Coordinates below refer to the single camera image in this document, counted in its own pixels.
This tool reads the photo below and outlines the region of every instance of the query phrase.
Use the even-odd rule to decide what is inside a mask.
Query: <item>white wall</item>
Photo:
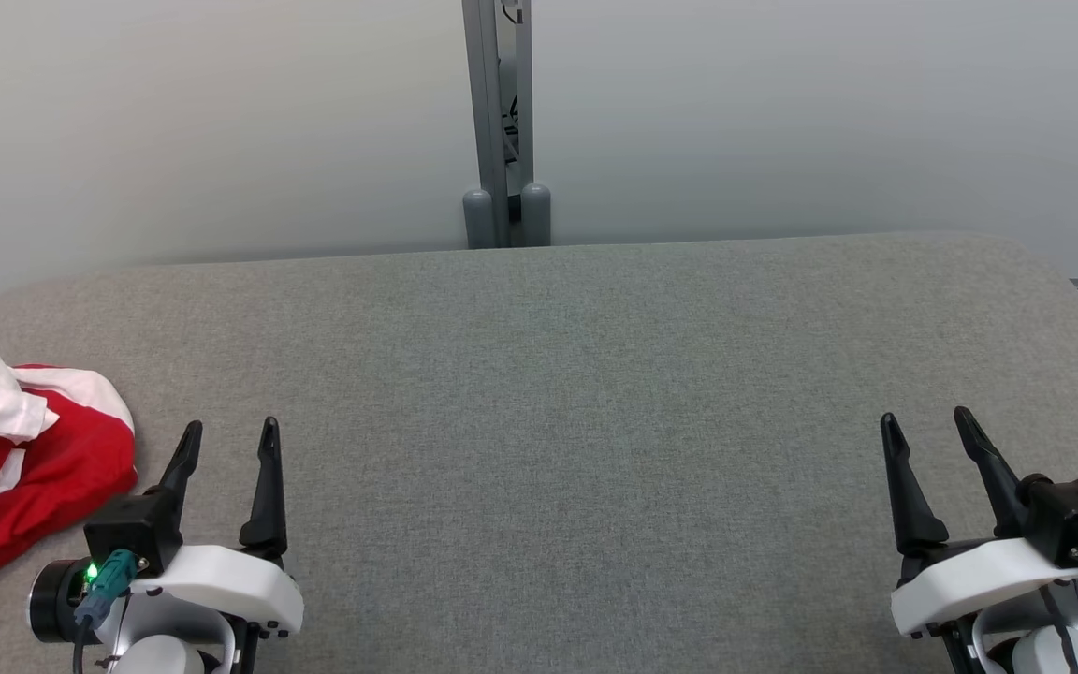
[[[535,0],[557,244],[975,230],[1078,277],[1078,0]]]
[[[0,289],[466,245],[460,0],[0,0]]]

